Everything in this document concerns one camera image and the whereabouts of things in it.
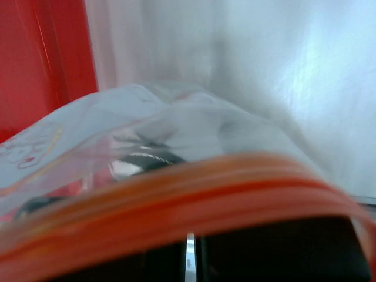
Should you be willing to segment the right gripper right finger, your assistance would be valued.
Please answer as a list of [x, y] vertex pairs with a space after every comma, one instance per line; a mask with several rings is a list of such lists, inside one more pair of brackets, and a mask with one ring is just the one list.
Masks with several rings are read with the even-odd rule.
[[199, 237], [198, 281], [371, 281], [350, 219], [312, 217]]

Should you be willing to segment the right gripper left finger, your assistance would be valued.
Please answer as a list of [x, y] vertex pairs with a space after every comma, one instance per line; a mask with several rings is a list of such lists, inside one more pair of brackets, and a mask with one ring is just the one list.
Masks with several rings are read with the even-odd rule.
[[117, 258], [51, 281], [184, 281], [186, 244], [175, 243]]

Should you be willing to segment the clear zip top bag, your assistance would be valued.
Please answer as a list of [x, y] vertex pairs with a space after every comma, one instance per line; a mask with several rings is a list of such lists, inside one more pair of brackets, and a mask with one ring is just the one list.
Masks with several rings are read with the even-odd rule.
[[375, 219], [315, 152], [193, 87], [80, 98], [1, 144], [1, 280], [51, 281], [199, 237], [312, 217], [350, 219], [375, 280]]

